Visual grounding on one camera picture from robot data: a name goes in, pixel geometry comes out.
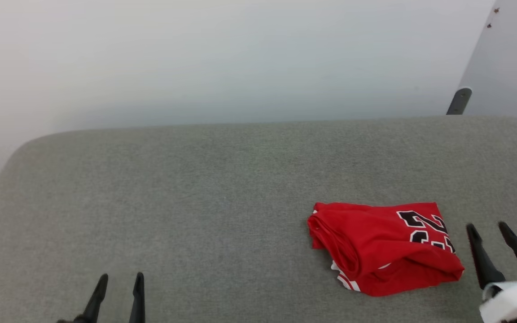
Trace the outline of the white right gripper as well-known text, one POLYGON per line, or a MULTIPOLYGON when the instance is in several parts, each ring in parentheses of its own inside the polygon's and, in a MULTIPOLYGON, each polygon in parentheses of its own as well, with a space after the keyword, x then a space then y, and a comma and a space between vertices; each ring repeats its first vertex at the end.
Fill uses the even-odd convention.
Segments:
MULTIPOLYGON (((505 222, 498 222, 505 243, 517 258, 517 235, 505 222)), ((483 323, 517 323, 517 281, 505 281, 483 248, 483 240, 472 223, 466 225, 478 284, 482 289, 479 306, 483 323)))

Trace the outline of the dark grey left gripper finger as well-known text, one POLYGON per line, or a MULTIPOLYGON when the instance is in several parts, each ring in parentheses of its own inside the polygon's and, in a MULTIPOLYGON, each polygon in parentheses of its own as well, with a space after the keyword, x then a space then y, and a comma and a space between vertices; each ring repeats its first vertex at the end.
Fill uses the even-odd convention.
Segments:
POLYGON ((108 274, 103 274, 99 278, 84 311, 74 318, 73 323, 97 323, 99 311, 106 296, 107 285, 108 274))
POLYGON ((145 323, 145 281, 142 272, 136 274, 132 294, 134 300, 128 323, 145 323))

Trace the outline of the red Bulls 23 jersey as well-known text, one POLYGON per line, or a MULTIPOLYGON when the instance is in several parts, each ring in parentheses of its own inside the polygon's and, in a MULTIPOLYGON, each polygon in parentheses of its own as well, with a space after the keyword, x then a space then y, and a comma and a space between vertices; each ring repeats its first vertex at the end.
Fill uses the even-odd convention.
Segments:
POLYGON ((460 280, 464 266, 434 202, 394 206, 316 203, 314 249, 328 251, 346 289, 372 297, 460 280))

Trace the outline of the grey fabric panel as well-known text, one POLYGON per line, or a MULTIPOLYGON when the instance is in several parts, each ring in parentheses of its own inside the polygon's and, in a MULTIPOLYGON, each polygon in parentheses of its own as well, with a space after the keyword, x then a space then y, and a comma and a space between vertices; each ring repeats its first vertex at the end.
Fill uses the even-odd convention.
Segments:
POLYGON ((482 323, 466 225, 517 279, 517 118, 440 116, 72 131, 0 174, 0 323, 56 323, 109 282, 100 323, 482 323), (345 290, 311 247, 317 202, 435 202, 462 279, 345 290))

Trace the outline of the grey metal bar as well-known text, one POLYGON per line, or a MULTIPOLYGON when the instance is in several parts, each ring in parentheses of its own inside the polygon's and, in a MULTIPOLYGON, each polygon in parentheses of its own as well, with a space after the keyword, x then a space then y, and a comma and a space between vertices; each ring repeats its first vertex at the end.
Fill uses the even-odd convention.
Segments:
POLYGON ((470 87, 462 87, 458 89, 451 100, 449 108, 447 109, 447 116, 463 115, 472 93, 472 88, 470 87))

